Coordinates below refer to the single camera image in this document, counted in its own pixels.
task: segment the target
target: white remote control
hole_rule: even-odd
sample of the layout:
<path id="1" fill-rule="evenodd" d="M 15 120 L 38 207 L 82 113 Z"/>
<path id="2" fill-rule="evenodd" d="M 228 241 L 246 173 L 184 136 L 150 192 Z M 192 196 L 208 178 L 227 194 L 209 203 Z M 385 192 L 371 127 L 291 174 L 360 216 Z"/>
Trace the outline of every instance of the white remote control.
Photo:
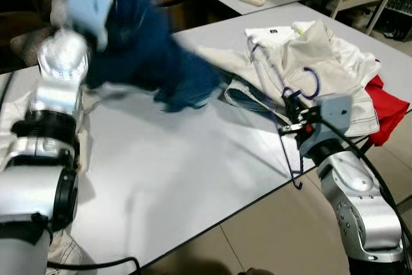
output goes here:
<path id="1" fill-rule="evenodd" d="M 263 6 L 265 3 L 265 0 L 240 0 L 243 1 L 244 3 L 250 3 L 251 5 L 254 6 Z"/>

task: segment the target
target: red cloth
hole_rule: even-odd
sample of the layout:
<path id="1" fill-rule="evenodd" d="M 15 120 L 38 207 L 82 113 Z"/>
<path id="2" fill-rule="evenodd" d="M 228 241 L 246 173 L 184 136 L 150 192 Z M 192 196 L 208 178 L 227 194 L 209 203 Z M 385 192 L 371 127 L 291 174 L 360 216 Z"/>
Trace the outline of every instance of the red cloth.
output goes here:
<path id="1" fill-rule="evenodd" d="M 369 93 L 373 101 L 379 119 L 379 132 L 370 135 L 370 142 L 375 146 L 382 146 L 399 122 L 404 118 L 409 103 L 402 101 L 383 90 L 384 83 L 377 75 L 374 77 L 365 90 Z"/>

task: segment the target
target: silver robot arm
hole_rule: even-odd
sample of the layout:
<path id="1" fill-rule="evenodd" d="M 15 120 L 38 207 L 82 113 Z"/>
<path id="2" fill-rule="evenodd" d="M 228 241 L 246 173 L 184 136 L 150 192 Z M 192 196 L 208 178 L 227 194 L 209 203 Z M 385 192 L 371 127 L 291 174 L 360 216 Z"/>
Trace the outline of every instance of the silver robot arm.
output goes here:
<path id="1" fill-rule="evenodd" d="M 24 119 L 12 126 L 17 139 L 0 172 L 2 275 L 44 275 L 52 233 L 75 216 L 86 37 L 104 47 L 112 1 L 66 0 L 62 28 L 38 51 L 39 83 Z"/>
<path id="2" fill-rule="evenodd" d="M 299 150 L 311 158 L 321 180 L 322 192 L 330 202 L 341 231 L 351 275 L 401 275 L 405 272 L 400 220 L 380 192 L 375 175 L 341 140 L 323 119 L 346 132 L 350 125 L 348 96 L 319 97 L 317 106 L 307 109 L 295 99 L 285 99 L 294 123 L 280 134 L 297 133 Z"/>

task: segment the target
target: floor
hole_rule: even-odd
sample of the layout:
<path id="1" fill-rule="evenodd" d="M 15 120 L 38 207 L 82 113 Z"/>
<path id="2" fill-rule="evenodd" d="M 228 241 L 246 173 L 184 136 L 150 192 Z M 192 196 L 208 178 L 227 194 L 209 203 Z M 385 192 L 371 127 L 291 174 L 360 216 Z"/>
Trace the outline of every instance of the floor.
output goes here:
<path id="1" fill-rule="evenodd" d="M 402 43 L 377 32 L 376 39 L 412 55 Z M 412 113 L 383 147 L 367 155 L 398 202 L 412 193 Z M 349 275 L 335 215 L 320 192 L 315 171 L 297 191 L 288 185 L 144 271 L 144 275 L 236 275 L 251 267 L 275 275 Z M 412 211 L 404 214 L 412 229 Z"/>

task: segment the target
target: blue cloth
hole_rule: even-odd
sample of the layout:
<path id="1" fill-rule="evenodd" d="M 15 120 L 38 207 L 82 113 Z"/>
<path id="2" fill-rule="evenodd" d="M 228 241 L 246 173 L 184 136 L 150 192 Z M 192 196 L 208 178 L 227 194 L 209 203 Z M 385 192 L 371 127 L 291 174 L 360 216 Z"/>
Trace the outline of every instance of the blue cloth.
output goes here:
<path id="1" fill-rule="evenodd" d="M 158 90 L 166 111 L 200 108 L 217 89 L 218 73 L 169 35 L 165 19 L 150 0 L 115 0 L 108 22 L 108 46 L 96 53 L 86 83 L 124 83 Z"/>

